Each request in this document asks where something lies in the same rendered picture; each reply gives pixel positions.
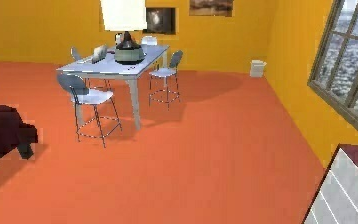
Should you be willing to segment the white dining table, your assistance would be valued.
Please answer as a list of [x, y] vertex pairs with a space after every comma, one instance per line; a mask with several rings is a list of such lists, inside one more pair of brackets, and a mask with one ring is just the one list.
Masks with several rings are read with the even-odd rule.
[[142, 73], [147, 70], [160, 57], [163, 58], [163, 64], [167, 64], [168, 45], [143, 45], [145, 53], [144, 60], [136, 65], [121, 65], [114, 59], [113, 54], [107, 54], [106, 58], [96, 64], [72, 62], [57, 68], [58, 74], [78, 74], [82, 78], [123, 80], [130, 90], [133, 118], [136, 129], [141, 128], [139, 111], [138, 79]]

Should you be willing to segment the white chair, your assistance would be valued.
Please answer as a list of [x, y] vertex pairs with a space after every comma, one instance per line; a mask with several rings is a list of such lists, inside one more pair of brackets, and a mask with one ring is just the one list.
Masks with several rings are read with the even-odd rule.
[[141, 39], [142, 45], [149, 45], [149, 46], [155, 46], [158, 44], [157, 38], [154, 36], [144, 36]]

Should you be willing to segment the white bin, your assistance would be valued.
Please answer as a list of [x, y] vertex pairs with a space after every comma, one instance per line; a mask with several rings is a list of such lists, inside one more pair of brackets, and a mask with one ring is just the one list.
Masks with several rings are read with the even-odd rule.
[[267, 65], [266, 62], [261, 60], [252, 60], [251, 61], [251, 69], [250, 69], [250, 76], [251, 77], [262, 77], [264, 74], [265, 66]]

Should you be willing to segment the dark framed picture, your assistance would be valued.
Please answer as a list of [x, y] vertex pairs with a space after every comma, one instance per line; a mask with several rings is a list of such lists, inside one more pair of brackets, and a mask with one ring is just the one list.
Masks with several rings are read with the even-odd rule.
[[147, 28], [144, 33], [176, 34], [176, 9], [168, 7], [146, 9]]

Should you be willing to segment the grey laptop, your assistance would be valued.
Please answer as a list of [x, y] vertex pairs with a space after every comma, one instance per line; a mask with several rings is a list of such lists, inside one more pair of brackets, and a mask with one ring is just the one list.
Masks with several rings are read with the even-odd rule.
[[108, 47], [106, 45], [101, 45], [96, 47], [93, 51], [93, 56], [91, 62], [93, 64], [103, 60], [106, 57]]

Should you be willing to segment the table lamp with white shade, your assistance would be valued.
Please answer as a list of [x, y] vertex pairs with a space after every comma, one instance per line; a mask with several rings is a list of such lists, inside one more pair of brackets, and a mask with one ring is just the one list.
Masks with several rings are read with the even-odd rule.
[[132, 39], [132, 31], [147, 28], [145, 0], [100, 0], [104, 29], [116, 31], [114, 59], [136, 65], [144, 58], [142, 47]]

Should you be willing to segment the brown framed picture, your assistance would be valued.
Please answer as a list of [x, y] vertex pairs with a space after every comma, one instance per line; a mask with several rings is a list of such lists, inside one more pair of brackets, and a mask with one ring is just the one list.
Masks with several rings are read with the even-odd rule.
[[230, 17], [233, 2], [234, 0], [189, 0], [189, 15]]

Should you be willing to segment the grey framed window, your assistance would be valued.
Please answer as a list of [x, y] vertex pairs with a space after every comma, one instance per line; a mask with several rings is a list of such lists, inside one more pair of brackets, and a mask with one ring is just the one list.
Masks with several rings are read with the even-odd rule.
[[358, 0], [333, 0], [308, 86], [358, 131]]

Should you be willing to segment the dark maroon sofa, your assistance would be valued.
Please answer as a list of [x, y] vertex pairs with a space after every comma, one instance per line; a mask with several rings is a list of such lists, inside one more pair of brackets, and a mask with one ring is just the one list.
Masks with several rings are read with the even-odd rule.
[[34, 154], [31, 144], [37, 142], [37, 128], [25, 123], [16, 108], [0, 105], [0, 159], [13, 149], [29, 159]]

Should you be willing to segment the grey cabinet with maroon top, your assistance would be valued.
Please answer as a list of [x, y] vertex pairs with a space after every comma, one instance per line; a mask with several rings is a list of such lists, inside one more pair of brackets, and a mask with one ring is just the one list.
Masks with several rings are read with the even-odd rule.
[[358, 224], [358, 145], [337, 146], [301, 224]]

